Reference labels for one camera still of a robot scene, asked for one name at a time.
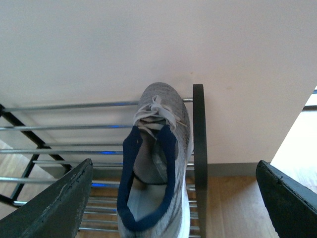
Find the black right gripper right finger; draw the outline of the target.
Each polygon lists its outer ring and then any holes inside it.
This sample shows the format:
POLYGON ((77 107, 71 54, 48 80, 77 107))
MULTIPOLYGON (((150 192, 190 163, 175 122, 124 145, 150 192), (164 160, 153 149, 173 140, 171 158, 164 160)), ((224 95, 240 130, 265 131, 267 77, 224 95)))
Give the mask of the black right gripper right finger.
POLYGON ((317 236, 316 193, 263 160, 257 164, 256 179, 280 238, 317 236))

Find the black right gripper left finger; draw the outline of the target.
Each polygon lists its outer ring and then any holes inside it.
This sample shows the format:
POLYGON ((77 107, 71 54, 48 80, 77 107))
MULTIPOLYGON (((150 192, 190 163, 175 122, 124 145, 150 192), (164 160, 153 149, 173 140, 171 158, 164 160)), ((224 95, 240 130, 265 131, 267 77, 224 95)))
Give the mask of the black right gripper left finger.
POLYGON ((86 159, 0 221, 2 238, 76 237, 91 191, 93 163, 86 159))

